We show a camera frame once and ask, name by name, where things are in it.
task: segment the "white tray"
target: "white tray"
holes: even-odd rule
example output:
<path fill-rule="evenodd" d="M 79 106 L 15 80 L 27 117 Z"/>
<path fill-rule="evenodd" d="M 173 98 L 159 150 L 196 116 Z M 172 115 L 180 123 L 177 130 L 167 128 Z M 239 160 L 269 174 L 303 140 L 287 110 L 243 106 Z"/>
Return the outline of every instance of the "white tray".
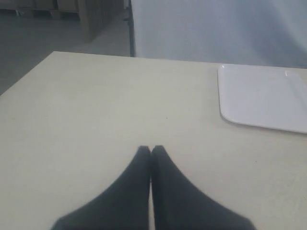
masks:
<path fill-rule="evenodd" d="M 298 74 L 227 64 L 219 67 L 218 87 L 226 120 L 307 133 L 307 86 Z"/>

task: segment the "table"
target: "table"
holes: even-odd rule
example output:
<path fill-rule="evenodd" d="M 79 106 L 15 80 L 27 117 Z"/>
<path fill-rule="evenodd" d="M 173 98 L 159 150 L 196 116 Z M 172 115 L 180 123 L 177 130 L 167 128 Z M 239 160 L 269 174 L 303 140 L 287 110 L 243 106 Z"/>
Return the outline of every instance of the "table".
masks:
<path fill-rule="evenodd" d="M 1 228 L 50 229 L 159 144 L 258 230 L 306 229 L 307 136 L 223 120 L 217 67 L 52 53 L 0 96 Z"/>

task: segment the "gray floor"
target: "gray floor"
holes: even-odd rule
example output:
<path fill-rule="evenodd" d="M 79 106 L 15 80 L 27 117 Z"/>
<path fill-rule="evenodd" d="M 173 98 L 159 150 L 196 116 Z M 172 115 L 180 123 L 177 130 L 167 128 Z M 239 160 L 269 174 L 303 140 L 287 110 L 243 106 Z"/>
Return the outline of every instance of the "gray floor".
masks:
<path fill-rule="evenodd" d="M 85 43 L 77 17 L 20 18 L 0 12 L 0 95 L 53 51 L 129 56 L 129 29 L 117 16 L 97 38 Z"/>

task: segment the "table surface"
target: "table surface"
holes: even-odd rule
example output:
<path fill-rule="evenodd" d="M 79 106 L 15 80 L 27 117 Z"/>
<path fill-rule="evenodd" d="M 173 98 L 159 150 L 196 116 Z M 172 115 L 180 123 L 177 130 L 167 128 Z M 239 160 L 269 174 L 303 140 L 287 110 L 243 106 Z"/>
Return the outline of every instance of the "table surface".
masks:
<path fill-rule="evenodd" d="M 258 230 L 305 230 L 307 135 L 219 112 L 218 64 L 54 52 L 0 96 L 0 225 L 50 229 L 164 145 L 203 192 Z M 292 69 L 307 82 L 307 70 Z M 153 228 L 152 206 L 150 223 Z"/>

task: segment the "white wall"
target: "white wall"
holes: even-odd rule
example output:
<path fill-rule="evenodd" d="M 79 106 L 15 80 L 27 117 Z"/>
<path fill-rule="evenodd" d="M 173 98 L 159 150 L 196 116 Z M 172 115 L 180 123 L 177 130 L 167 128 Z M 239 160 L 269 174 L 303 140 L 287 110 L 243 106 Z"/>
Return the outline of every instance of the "white wall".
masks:
<path fill-rule="evenodd" d="M 307 68 L 306 0 L 132 0 L 136 54 Z"/>

